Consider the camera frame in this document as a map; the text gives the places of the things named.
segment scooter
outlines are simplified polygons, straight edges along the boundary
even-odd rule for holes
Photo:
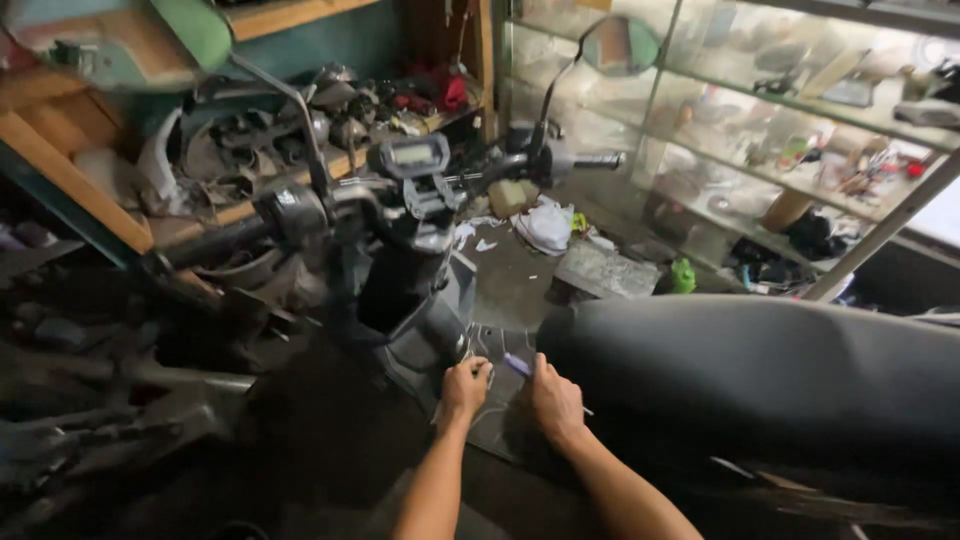
[[[170,24],[187,49],[202,41]],[[521,411],[523,377],[503,362],[505,353],[529,361],[537,350],[582,387],[597,436],[657,486],[856,530],[952,527],[960,515],[955,329],[719,295],[582,303],[547,317],[535,335],[472,324],[475,268],[452,250],[456,210],[501,178],[550,187],[575,167],[619,166],[622,155],[571,153],[551,136],[550,100],[577,62],[614,76],[656,64],[660,49],[650,43],[653,34],[623,16],[587,29],[547,89],[538,122],[511,130],[503,155],[466,196],[443,181],[449,149],[441,135],[374,145],[376,178],[339,183],[314,147],[310,185],[261,195],[254,215],[156,249],[140,268],[173,276],[264,237],[300,247],[312,238],[311,249],[339,261],[343,276],[324,320],[428,417],[445,368],[470,354],[491,359],[491,393],[469,437],[518,466],[545,472],[556,461]],[[220,56],[294,100],[310,140],[298,93],[229,51]]]

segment handlebar grip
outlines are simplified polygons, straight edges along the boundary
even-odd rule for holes
[[[575,169],[610,169],[615,171],[626,161],[627,157],[623,152],[611,152],[609,154],[577,154],[573,161]]]
[[[154,249],[148,257],[153,259],[150,263],[158,266],[160,271],[179,272],[225,258],[257,240],[270,237],[273,232],[271,224],[254,214],[179,244]]]

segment screwdriver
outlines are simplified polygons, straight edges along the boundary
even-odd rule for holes
[[[524,379],[529,380],[533,376],[533,372],[530,369],[530,365],[515,355],[511,355],[510,353],[504,353],[503,361],[508,366],[510,366],[510,369],[516,371]],[[586,407],[584,407],[584,412],[589,416],[593,416],[593,411]]]

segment hand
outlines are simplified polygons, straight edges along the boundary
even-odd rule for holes
[[[540,428],[550,442],[562,448],[587,431],[584,424],[584,397],[577,386],[561,377],[537,353],[533,377],[533,403]]]
[[[493,364],[481,356],[467,358],[444,373],[444,410],[438,423],[441,432],[469,421],[487,399],[487,379]]]

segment glass display cabinet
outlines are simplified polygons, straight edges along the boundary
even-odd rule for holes
[[[513,0],[511,121],[537,117],[577,37],[608,12],[594,1]],[[588,219],[689,258],[716,290],[828,300],[960,175],[960,12],[762,3],[612,0],[662,50],[636,76],[583,63],[560,80],[550,118],[568,143],[629,157],[564,189]]]

